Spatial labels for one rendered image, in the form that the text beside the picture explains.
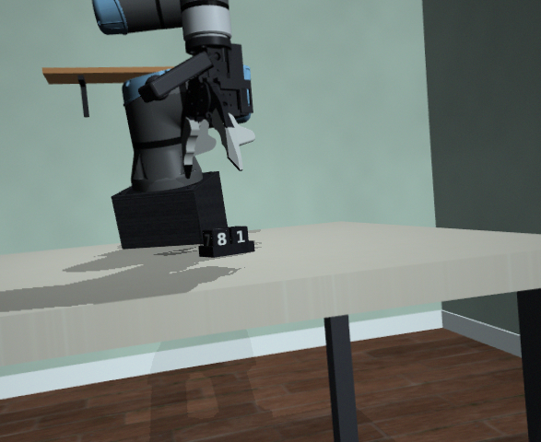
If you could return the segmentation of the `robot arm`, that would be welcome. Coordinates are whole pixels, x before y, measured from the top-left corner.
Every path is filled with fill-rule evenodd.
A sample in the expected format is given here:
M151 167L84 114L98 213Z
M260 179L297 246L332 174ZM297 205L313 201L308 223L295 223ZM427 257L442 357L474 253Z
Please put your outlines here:
M106 35L182 28L184 41L232 37L229 0L92 0L92 5ZM200 52L171 69L123 83L123 106L134 149L134 191L171 190L203 179L195 157L191 177L185 178L181 117L188 80L210 66L206 52Z

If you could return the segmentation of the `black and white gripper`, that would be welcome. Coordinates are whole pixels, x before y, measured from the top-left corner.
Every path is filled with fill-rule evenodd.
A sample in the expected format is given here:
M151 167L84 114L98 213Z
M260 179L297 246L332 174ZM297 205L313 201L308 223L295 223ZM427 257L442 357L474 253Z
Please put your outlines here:
M240 145L254 141L255 134L235 120L253 113L251 80L244 79L241 44L231 43L229 38L222 36L201 36L186 41L185 50L190 55L206 52L212 63L211 67L188 81L181 117L185 178L190 179L193 156L216 146L217 140L208 134L209 123L206 120L210 120L218 131L227 159L243 171Z

